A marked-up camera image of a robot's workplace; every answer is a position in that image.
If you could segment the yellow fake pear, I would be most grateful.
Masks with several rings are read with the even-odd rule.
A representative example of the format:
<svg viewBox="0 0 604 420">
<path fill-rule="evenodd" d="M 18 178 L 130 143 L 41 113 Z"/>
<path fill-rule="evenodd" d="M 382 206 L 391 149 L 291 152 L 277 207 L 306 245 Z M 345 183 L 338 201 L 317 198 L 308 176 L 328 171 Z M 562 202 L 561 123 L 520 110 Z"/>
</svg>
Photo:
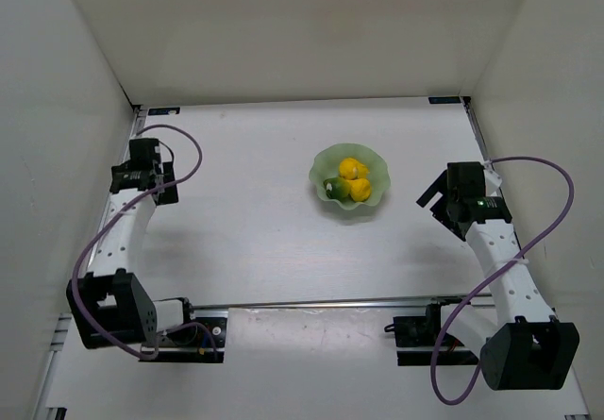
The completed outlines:
<svg viewBox="0 0 604 420">
<path fill-rule="evenodd" d="M 366 201 L 372 193 L 371 183 L 367 178 L 357 178 L 348 181 L 350 186 L 349 196 L 358 203 Z"/>
</svg>

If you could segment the peeled yellow fake lemon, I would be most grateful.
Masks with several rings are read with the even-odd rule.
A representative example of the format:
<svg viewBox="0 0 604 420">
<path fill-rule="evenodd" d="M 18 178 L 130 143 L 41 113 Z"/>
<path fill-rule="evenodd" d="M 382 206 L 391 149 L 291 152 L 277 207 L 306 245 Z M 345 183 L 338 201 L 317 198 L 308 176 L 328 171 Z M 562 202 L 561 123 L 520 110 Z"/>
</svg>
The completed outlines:
<svg viewBox="0 0 604 420">
<path fill-rule="evenodd" d="M 369 173 L 369 168 L 354 158 L 343 159 L 339 164 L 339 176 L 346 180 L 367 178 Z"/>
</svg>

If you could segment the green yellow fake mango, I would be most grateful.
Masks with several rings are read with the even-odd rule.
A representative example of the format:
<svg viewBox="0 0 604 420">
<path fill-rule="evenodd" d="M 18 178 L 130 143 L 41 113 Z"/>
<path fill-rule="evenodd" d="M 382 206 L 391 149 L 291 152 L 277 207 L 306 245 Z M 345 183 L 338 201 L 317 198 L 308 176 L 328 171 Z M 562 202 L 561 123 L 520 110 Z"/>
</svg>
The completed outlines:
<svg viewBox="0 0 604 420">
<path fill-rule="evenodd" d="M 350 195 L 351 185 L 345 178 L 339 176 L 328 178 L 323 185 L 329 199 L 343 201 Z"/>
</svg>

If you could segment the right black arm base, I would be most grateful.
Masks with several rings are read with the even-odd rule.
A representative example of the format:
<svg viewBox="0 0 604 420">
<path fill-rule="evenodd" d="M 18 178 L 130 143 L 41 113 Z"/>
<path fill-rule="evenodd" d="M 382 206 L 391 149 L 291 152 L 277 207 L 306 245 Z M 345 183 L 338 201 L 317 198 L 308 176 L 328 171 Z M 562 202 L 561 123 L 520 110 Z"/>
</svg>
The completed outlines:
<svg viewBox="0 0 604 420">
<path fill-rule="evenodd" d="M 395 316 L 384 327 L 384 332 L 394 337 L 398 366 L 430 366 L 432 349 L 441 329 L 442 306 L 442 303 L 428 304 L 422 314 Z M 478 358 L 462 342 L 445 335 L 439 348 L 438 365 L 470 366 L 477 363 Z"/>
</svg>

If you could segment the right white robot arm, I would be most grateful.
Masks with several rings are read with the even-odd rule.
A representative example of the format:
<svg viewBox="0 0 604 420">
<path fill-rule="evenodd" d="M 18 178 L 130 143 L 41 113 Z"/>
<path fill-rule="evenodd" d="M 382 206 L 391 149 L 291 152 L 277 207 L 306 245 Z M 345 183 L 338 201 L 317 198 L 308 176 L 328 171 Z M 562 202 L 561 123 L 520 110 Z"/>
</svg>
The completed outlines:
<svg viewBox="0 0 604 420">
<path fill-rule="evenodd" d="M 558 319 L 536 286 L 526 253 L 565 218 L 575 194 L 569 174 L 550 165 L 567 182 L 562 212 L 537 237 L 519 245 L 512 215 L 498 195 L 500 176 L 490 163 L 450 162 L 420 196 L 420 207 L 473 250 L 483 281 L 459 303 L 440 308 L 430 356 L 430 381 L 445 337 L 459 341 L 477 358 L 473 379 L 494 391 L 560 390 L 579 347 L 576 326 Z"/>
</svg>

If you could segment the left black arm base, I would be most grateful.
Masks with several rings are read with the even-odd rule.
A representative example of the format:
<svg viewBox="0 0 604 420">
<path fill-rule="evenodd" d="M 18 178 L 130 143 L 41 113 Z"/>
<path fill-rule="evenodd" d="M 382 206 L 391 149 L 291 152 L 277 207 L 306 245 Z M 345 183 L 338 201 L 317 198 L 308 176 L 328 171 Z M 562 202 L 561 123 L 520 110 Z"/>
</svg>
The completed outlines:
<svg viewBox="0 0 604 420">
<path fill-rule="evenodd" d="M 227 341 L 226 310 L 197 310 L 193 322 L 202 324 L 165 332 L 159 341 L 157 362 L 223 363 Z"/>
</svg>

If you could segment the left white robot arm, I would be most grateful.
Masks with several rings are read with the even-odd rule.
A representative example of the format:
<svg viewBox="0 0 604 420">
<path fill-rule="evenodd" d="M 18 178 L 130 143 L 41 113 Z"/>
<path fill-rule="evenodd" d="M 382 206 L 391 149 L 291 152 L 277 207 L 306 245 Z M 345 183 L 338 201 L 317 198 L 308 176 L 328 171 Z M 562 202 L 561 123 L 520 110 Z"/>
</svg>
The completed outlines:
<svg viewBox="0 0 604 420">
<path fill-rule="evenodd" d="M 129 159 L 111 168 L 110 226 L 92 247 L 92 263 L 66 296 L 84 346 L 96 349 L 113 343 L 89 322 L 93 319 L 108 335 L 123 344 L 156 343 L 191 319 L 192 307 L 184 297 L 151 299 L 136 276 L 148 223 L 156 208 L 178 202 L 174 164 L 162 161 L 160 141 L 138 138 L 128 143 Z"/>
</svg>

